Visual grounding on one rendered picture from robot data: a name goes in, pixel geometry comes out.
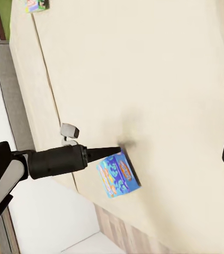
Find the board game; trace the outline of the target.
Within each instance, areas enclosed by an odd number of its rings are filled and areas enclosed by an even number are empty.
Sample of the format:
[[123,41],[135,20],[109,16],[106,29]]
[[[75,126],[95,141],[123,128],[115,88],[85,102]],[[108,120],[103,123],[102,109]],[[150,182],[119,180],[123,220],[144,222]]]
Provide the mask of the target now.
[[45,0],[24,0],[25,11],[34,13],[46,9]]
[[104,158],[96,165],[108,198],[130,193],[140,188],[129,167],[123,150]]

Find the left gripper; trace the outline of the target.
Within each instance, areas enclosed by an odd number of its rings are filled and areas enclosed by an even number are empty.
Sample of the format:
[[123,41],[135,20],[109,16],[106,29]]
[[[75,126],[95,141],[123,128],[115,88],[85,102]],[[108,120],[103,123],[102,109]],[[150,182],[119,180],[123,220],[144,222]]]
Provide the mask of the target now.
[[112,156],[121,147],[87,149],[82,144],[61,146],[46,152],[46,162],[51,176],[84,170],[88,163]]

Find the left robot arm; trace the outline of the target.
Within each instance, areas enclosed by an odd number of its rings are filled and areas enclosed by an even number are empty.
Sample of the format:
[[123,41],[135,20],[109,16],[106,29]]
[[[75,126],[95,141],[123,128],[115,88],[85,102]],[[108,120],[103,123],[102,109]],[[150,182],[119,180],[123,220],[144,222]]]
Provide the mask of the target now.
[[[36,152],[36,150],[11,151],[12,162],[0,179],[0,216],[13,196],[10,192],[21,180],[33,180],[84,170],[88,163],[112,156],[121,147],[87,149],[75,141],[79,129],[68,123],[60,125],[61,147]],[[26,157],[25,157],[26,155]]]

